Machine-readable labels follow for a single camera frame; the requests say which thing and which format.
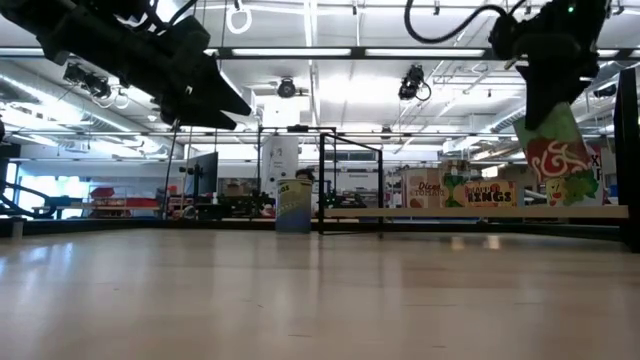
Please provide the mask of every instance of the ceiling light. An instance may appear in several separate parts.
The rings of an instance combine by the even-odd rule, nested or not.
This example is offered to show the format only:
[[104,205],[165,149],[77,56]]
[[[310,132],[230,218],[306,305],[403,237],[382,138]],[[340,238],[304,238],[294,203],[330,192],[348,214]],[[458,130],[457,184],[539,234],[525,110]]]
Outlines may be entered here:
[[621,14],[624,14],[624,15],[636,15],[637,16],[637,15],[640,15],[640,11],[624,9],[624,11],[622,11]]
[[349,56],[351,49],[340,48],[246,48],[232,49],[235,56]]
[[619,52],[620,50],[598,50],[598,55],[600,55],[601,58],[614,57],[618,55]]
[[406,57],[479,57],[484,49],[367,49],[366,56]]
[[58,144],[51,140],[51,139],[47,139],[44,136],[40,136],[40,135],[30,135],[30,136],[22,136],[22,135],[11,135],[14,138],[17,139],[21,139],[21,140],[27,140],[27,141],[31,141],[34,143],[38,143],[41,145],[46,145],[46,146],[58,146]]
[[44,51],[41,48],[26,48],[26,47],[2,47],[0,48],[0,57],[42,57]]

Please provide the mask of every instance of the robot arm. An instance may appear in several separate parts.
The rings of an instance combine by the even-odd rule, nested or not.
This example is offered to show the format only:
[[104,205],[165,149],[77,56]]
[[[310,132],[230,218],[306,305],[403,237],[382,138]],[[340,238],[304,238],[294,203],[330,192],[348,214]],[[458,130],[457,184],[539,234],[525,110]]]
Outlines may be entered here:
[[[193,16],[177,22],[190,0],[167,24],[148,0],[0,0],[0,13],[36,35],[47,59],[63,65],[70,53],[147,92],[162,120],[181,125],[235,129],[220,110],[249,115],[250,107],[220,76],[204,51],[210,35]],[[132,27],[119,20],[133,19]],[[149,31],[155,25],[155,31]]]
[[508,67],[526,58],[528,66],[516,69],[527,84],[525,127],[535,130],[558,103],[573,103],[578,98],[589,85],[582,79],[598,74],[596,42],[611,14],[611,0],[552,0],[532,19],[518,22],[513,14],[525,1],[520,0],[509,13],[496,5],[481,6],[438,38],[424,38],[413,29],[413,0],[407,1],[404,20],[414,39],[435,44],[456,36],[481,12],[498,12],[489,43],[499,59],[509,61]]

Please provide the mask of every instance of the black metal frame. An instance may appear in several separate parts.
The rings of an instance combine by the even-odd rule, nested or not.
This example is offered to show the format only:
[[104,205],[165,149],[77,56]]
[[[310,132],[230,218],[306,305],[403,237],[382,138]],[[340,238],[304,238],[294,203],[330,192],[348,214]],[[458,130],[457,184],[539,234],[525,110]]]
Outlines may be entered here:
[[[337,134],[338,129],[336,127],[331,127],[331,126],[315,126],[315,127],[305,127],[305,130],[309,130],[309,131],[315,131],[317,133],[319,133],[322,136],[322,132],[323,131],[331,131],[333,133],[333,135],[335,136]],[[288,132],[288,128],[286,127],[264,127],[264,126],[258,126],[258,146],[257,146],[257,151],[258,151],[258,165],[257,165],[257,169],[256,169],[256,174],[257,174],[257,182],[258,182],[258,191],[261,192],[262,191],[262,163],[261,163],[261,159],[262,159],[262,133],[265,130],[274,130],[275,133],[271,133],[271,134],[278,134],[278,131],[280,130],[284,130],[285,132]],[[335,159],[335,155],[336,155],[336,143],[334,141],[333,143],[333,155],[334,155],[334,159]],[[333,164],[333,186],[336,186],[336,181],[337,181],[337,171],[336,171],[336,164],[334,162]]]
[[615,133],[618,204],[629,208],[629,219],[620,226],[622,239],[632,252],[640,252],[640,187],[635,184],[632,170],[640,157],[640,128],[638,126],[638,95],[636,70],[622,70],[618,79],[618,93],[613,115]]
[[[40,47],[1,47],[3,50],[0,59],[43,59],[44,52],[37,53],[38,50],[41,50]],[[238,54],[238,51],[251,49],[251,50],[270,50],[270,49],[278,49],[280,50],[279,54],[273,55],[265,55],[264,53],[256,52],[256,54],[252,55],[243,55]],[[420,53],[402,53],[402,50],[416,50],[420,48],[412,47],[412,46],[316,46],[312,49],[319,50],[318,54],[315,55],[288,55],[286,51],[283,53],[282,50],[290,50],[292,54],[295,54],[297,51],[309,50],[308,47],[268,47],[268,46],[251,46],[251,47],[221,47],[221,48],[210,48],[210,51],[214,51],[217,54],[218,59],[221,60],[462,60],[462,61],[500,61],[494,54],[491,48],[486,47],[452,47],[452,46],[434,46],[429,47],[427,50],[450,50],[451,53],[433,53],[429,54],[425,52],[424,54]],[[322,54],[323,49],[330,50],[344,50],[344,54],[341,55],[324,55]],[[372,53],[375,50],[400,50],[398,54],[393,55],[374,55]],[[479,55],[469,56],[465,55],[455,55],[455,51],[463,50],[478,50]],[[636,48],[605,48],[600,50],[619,50],[613,56],[600,56],[598,58],[599,61],[635,61],[637,60],[634,51]],[[25,51],[34,52],[33,54],[25,54]]]
[[[318,181],[320,182],[320,184],[324,183],[324,163],[325,163],[325,145],[326,145],[326,139],[327,137],[332,138],[333,139],[333,150],[335,152],[336,149],[336,141],[342,141],[345,142],[347,144],[351,144],[351,145],[356,145],[356,146],[360,146],[364,149],[367,150],[371,150],[374,151],[378,154],[378,208],[384,208],[384,168],[383,168],[383,158],[382,158],[382,150],[380,149],[376,149],[374,147],[368,146],[368,145],[364,145],[364,144],[360,144],[358,142],[349,140],[349,139],[345,139],[342,137],[339,137],[337,135],[331,135],[331,134],[327,134],[327,133],[322,133],[320,134],[320,151],[319,151],[319,157],[318,157],[318,162],[319,162],[319,179]],[[333,168],[334,168],[334,177],[335,177],[335,168],[336,168],[336,163],[337,163],[337,158],[334,156],[333,158]],[[336,189],[337,188],[337,184],[333,184],[333,188]],[[325,233],[325,224],[324,224],[324,203],[325,203],[325,193],[324,193],[324,186],[320,186],[318,189],[318,233],[320,235],[323,235]],[[380,237],[382,237],[382,230],[383,230],[383,226],[384,226],[384,217],[378,217],[378,234]]]

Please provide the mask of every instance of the pipe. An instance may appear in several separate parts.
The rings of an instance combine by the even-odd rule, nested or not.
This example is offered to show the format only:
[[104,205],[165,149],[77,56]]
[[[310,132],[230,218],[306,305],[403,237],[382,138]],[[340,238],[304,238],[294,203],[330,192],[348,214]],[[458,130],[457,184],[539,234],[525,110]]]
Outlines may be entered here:
[[[102,109],[95,105],[91,100],[84,99],[77,94],[68,92],[67,89],[62,88],[59,85],[55,85],[8,61],[0,62],[0,74],[0,76],[9,83],[17,87],[22,87],[36,97],[38,97],[38,93],[40,93],[40,96],[43,97],[61,99],[60,103],[69,105],[80,112],[89,113],[96,119],[105,122],[120,131],[149,131],[148,128],[135,121],[122,117],[113,111]],[[168,147],[171,145],[171,141],[169,141],[169,139],[157,139],[157,142]],[[178,154],[183,152],[181,145],[176,146],[176,150]]]

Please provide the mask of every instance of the security camera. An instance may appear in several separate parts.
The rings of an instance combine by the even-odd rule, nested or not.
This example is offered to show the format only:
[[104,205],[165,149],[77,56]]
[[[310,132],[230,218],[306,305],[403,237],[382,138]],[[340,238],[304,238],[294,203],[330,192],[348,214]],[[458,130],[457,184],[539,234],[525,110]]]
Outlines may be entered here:
[[278,86],[278,96],[283,99],[289,99],[296,95],[296,86],[293,84],[292,78],[284,78]]

